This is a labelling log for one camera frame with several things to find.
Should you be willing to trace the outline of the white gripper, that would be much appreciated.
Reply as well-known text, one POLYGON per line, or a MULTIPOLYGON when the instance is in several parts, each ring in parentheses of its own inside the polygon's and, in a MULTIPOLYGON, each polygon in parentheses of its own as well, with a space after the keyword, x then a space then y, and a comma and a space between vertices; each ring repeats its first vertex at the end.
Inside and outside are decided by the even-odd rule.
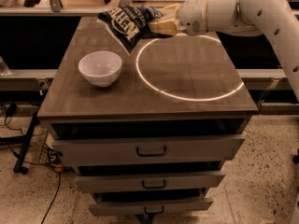
POLYGON ((179 3, 159 8, 163 20, 151 21, 149 29, 155 34, 176 35, 181 30, 186 35, 203 35, 207 32, 208 0, 187 0, 181 6, 179 3))

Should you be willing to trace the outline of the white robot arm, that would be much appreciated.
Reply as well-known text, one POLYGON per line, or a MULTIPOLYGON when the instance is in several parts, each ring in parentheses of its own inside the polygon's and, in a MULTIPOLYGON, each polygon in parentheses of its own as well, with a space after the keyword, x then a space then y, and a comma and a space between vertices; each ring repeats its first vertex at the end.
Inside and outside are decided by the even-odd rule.
POLYGON ((160 12, 162 17, 149 23, 156 34, 264 35, 299 99, 299 20, 287 0, 187 0, 160 12))

